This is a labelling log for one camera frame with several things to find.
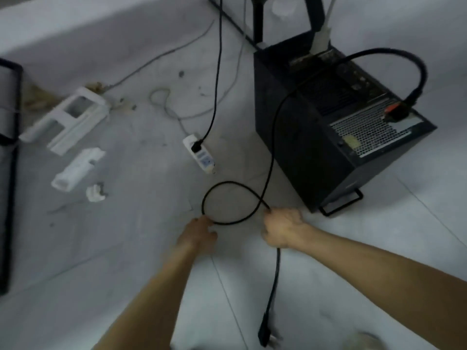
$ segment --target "hand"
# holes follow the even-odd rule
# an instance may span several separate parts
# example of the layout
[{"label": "hand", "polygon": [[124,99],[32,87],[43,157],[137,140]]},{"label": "hand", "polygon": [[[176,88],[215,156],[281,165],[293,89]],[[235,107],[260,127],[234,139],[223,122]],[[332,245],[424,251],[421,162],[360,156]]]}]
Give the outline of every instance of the hand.
[{"label": "hand", "polygon": [[208,231],[212,225],[213,222],[206,215],[192,219],[178,238],[177,245],[190,245],[197,254],[212,252],[217,241],[217,233]]},{"label": "hand", "polygon": [[297,209],[272,209],[264,212],[263,239],[271,247],[295,248],[304,230],[312,228],[303,222]]}]

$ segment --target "power supply unit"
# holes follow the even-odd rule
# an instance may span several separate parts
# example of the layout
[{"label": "power supply unit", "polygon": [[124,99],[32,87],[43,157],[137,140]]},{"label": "power supply unit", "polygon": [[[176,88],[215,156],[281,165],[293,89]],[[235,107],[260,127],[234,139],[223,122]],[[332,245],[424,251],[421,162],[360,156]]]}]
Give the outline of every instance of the power supply unit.
[{"label": "power supply unit", "polygon": [[[334,47],[310,55],[313,33],[254,54],[256,131],[271,150],[272,123],[280,101],[310,75],[345,56]],[[311,211],[359,188],[403,155],[435,125],[411,110],[396,123],[383,120],[401,101],[349,61],[313,78],[284,102],[275,128],[275,158]]]}]

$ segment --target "person's right hand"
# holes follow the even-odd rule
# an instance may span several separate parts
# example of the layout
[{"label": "person's right hand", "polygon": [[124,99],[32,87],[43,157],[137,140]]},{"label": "person's right hand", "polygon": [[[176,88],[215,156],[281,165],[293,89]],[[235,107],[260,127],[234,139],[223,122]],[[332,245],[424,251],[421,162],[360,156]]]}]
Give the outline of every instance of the person's right hand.
[{"label": "person's right hand", "polygon": [[310,228],[297,209],[266,210],[264,226],[266,230],[261,233],[263,239],[276,248],[296,248],[303,232]]}]

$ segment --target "metal mesh grille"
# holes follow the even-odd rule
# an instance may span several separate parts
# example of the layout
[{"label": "metal mesh grille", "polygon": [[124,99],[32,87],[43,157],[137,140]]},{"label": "metal mesh grille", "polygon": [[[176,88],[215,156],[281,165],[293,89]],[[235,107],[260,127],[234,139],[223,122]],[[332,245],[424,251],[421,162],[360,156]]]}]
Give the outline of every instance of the metal mesh grille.
[{"label": "metal mesh grille", "polygon": [[331,124],[359,157],[387,146],[407,135],[411,129],[397,132],[381,120],[384,110],[396,100],[388,99]]}]

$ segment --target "power strip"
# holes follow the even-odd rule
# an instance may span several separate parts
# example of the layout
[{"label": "power strip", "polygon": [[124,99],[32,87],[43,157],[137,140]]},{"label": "power strip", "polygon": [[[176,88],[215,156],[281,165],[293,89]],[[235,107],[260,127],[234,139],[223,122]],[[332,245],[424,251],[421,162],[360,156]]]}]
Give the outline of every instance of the power strip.
[{"label": "power strip", "polygon": [[191,147],[196,141],[198,141],[198,138],[195,135],[190,135],[183,139],[183,144],[203,171],[210,175],[215,174],[216,164],[214,163],[214,159],[208,152],[206,147],[204,145],[201,145],[201,150],[199,150],[196,153],[191,150]]}]

